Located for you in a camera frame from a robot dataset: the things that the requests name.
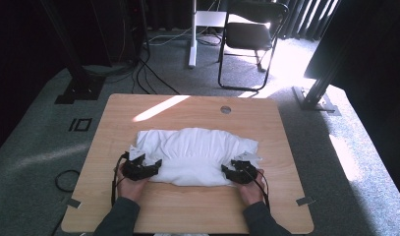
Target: gray carpet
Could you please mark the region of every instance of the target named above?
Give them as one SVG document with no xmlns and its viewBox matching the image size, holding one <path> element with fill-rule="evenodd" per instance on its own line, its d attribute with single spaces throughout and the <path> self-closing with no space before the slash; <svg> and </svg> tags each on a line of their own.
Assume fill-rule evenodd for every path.
<svg viewBox="0 0 400 236">
<path fill-rule="evenodd" d="M 218 48 L 199 44 L 197 66 L 191 70 L 187 66 L 189 42 L 172 41 L 151 46 L 147 64 L 181 94 L 269 97 L 278 103 L 304 191 L 315 199 L 310 205 L 315 226 L 310 235 L 400 235 L 400 195 L 345 92 L 334 87 L 327 91 L 341 116 L 301 110 L 291 86 L 310 87 L 313 81 L 299 77 L 303 69 L 294 64 L 293 56 L 288 67 L 280 69 L 285 65 L 282 60 L 288 60 L 281 56 L 281 45 L 279 59 L 276 54 L 277 61 L 273 62 L 273 76 L 263 91 L 256 94 L 222 89 L 216 82 Z M 245 64 L 227 61 L 226 78 L 243 86 L 257 85 L 263 73 L 256 66 L 236 71 L 239 62 Z M 157 93 L 174 94 L 147 73 Z M 140 78 L 147 88 L 143 71 Z M 129 74 L 107 78 L 98 100 L 55 105 L 69 80 L 66 70 L 50 80 L 0 149 L 0 235 L 80 235 L 58 227 L 71 194 L 58 190 L 55 178 L 65 170 L 82 169 L 110 94 L 143 93 L 138 86 L 133 88 Z M 71 126 L 80 119 L 81 127 L 77 123 Z M 86 128 L 88 119 L 91 123 L 87 131 L 80 131 Z M 60 183 L 73 188 L 76 181 L 70 173 Z"/>
</svg>

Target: sleeve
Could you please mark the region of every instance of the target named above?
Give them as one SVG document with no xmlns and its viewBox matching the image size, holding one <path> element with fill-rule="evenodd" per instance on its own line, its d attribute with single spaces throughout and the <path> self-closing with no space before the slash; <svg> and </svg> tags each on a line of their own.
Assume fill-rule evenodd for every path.
<svg viewBox="0 0 400 236">
<path fill-rule="evenodd" d="M 93 236 L 132 236 L 141 207 L 135 202 L 118 198 L 111 211 L 95 229 Z"/>
<path fill-rule="evenodd" d="M 288 230 L 276 223 L 269 209 L 263 202 L 248 206 L 243 211 L 248 224 L 250 236 L 283 236 L 291 235 Z"/>
</svg>

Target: human hand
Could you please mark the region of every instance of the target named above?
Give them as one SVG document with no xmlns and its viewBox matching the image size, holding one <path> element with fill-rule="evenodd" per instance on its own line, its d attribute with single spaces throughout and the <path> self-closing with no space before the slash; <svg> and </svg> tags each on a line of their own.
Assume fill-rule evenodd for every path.
<svg viewBox="0 0 400 236">
<path fill-rule="evenodd" d="M 141 179 L 138 181 L 133 181 L 123 175 L 124 163 L 120 164 L 119 170 L 117 171 L 117 178 L 120 181 L 117 184 L 117 193 L 119 197 L 130 199 L 134 202 L 138 202 L 144 186 L 150 178 Z"/>
<path fill-rule="evenodd" d="M 261 185 L 262 188 L 264 188 L 264 184 L 261 181 L 261 179 L 263 178 L 262 174 L 264 174 L 264 170 L 259 169 L 256 181 Z M 242 200 L 246 206 L 250 206 L 257 202 L 263 201 L 263 193 L 261 192 L 261 189 L 258 187 L 258 185 L 255 183 L 255 181 L 252 181 L 246 185 L 238 184 L 235 182 L 233 182 L 233 184 L 239 190 L 240 196 L 242 197 Z"/>
</svg>

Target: table top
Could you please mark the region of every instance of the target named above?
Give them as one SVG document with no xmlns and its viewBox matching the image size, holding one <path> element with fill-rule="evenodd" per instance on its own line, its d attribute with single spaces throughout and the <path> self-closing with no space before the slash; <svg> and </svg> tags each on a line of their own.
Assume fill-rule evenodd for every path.
<svg viewBox="0 0 400 236">
<path fill-rule="evenodd" d="M 230 112 L 222 112 L 223 106 Z M 304 191 L 273 100 L 144 94 L 110 96 L 72 195 L 81 205 L 68 206 L 62 229 L 92 232 L 109 212 L 113 168 L 120 155 L 136 144 L 138 131 L 188 127 L 224 130 L 258 141 L 273 217 L 294 234 L 314 230 L 308 206 L 296 203 Z M 233 187 L 149 182 L 140 205 L 135 232 L 248 233 L 242 215 L 245 206 Z"/>
</svg>

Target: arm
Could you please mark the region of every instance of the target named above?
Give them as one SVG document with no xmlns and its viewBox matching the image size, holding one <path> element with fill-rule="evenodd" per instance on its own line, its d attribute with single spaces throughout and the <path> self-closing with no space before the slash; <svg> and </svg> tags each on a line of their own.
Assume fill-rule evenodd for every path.
<svg viewBox="0 0 400 236">
<path fill-rule="evenodd" d="M 257 182 L 264 188 L 261 181 L 263 170 L 257 175 Z M 276 235 L 291 235 L 286 229 L 278 225 L 275 219 L 270 214 L 269 207 L 263 203 L 263 194 L 255 182 L 247 185 L 234 183 L 239 190 L 243 202 L 248 206 L 243 211 L 243 216 L 248 224 L 251 236 L 276 236 Z"/>
<path fill-rule="evenodd" d="M 119 198 L 117 198 L 113 208 L 95 229 L 94 236 L 133 235 L 140 210 L 138 200 L 142 195 L 148 178 L 133 181 L 123 176 L 122 169 L 123 164 L 120 165 L 119 171 L 117 171 L 119 180 L 117 193 Z"/>
</svg>

